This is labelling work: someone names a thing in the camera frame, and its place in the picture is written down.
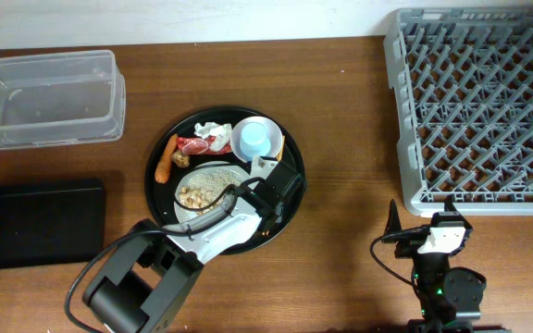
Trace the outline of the rice and food leftovers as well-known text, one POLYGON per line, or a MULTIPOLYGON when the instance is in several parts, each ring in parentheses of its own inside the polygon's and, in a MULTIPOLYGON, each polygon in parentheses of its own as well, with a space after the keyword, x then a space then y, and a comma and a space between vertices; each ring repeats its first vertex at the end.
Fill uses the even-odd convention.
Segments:
POLYGON ((178 213, 200 216, 209 212, 209 206, 229 185, 239 185, 245 176, 224 167, 205 168, 186 176, 176 190, 178 213))

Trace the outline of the pale green plate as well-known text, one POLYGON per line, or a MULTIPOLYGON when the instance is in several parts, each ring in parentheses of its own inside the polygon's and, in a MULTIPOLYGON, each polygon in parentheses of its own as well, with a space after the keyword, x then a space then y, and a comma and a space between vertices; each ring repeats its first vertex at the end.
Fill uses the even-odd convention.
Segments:
POLYGON ((249 173, 241 166, 225 161, 207 162, 195 167, 181 179, 175 191, 178 201, 174 203, 174 210, 178 221, 183 223, 209 212, 224 198, 204 211, 198 211, 198 208, 208 206, 229 185, 238 186, 248 178, 249 173))

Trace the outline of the brown food scrap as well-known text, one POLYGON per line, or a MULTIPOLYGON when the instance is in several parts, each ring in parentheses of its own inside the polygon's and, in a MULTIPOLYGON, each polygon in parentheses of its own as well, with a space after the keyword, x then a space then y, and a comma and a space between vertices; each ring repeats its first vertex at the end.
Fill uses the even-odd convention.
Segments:
POLYGON ((185 168, 190 165, 190 157, 181 150, 174 152, 171 159, 180 168, 185 168))

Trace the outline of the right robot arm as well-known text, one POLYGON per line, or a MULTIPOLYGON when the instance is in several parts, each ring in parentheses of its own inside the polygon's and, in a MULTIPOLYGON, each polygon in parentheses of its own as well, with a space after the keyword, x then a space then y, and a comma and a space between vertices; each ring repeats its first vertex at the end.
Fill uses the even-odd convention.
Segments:
POLYGON ((386 227, 374 239, 369 251, 375 262, 393 277, 409 285, 420 303, 420 320, 411 320, 406 330, 424 332, 503 333, 503 327, 476 327, 480 304, 487 287, 482 274, 466 267, 452 267, 450 259, 465 248, 473 231, 470 223, 455 208, 452 199, 444 201, 426 225, 403 228, 397 205, 390 202, 386 227), (402 277, 375 255, 377 243, 393 243, 397 259, 410 259, 409 278, 402 277))

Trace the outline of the white tissue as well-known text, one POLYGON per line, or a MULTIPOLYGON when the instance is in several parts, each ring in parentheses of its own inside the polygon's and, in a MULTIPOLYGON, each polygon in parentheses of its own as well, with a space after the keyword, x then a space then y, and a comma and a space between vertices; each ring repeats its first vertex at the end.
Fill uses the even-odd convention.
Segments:
POLYGON ((231 133, 232 126, 229 123, 220 125, 215 122, 205 122, 194 125, 194 134, 197 137, 203 140, 213 139, 209 144, 209 149, 212 152, 218 152, 229 144, 231 133))

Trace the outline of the orange carrot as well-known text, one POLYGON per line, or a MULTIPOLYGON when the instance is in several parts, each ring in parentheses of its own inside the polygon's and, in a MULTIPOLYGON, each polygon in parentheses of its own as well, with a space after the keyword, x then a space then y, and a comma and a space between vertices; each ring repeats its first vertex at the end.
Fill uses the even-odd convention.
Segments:
POLYGON ((178 148, 178 135, 172 135, 165 147, 164 152, 162 153, 160 160, 155 169, 155 181, 157 183, 167 183, 170 175, 172 159, 171 156, 175 153, 178 148))

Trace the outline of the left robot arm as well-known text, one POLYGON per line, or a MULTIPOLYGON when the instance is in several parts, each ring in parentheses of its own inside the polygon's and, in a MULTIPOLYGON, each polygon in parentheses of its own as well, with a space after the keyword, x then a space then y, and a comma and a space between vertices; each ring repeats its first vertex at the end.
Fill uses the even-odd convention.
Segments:
POLYGON ((163 227, 144 219, 104 248, 81 299, 110 332, 165 332, 205 264, 282 222, 305 190, 295 167, 255 157, 248 179, 226 187, 199 216, 163 227))

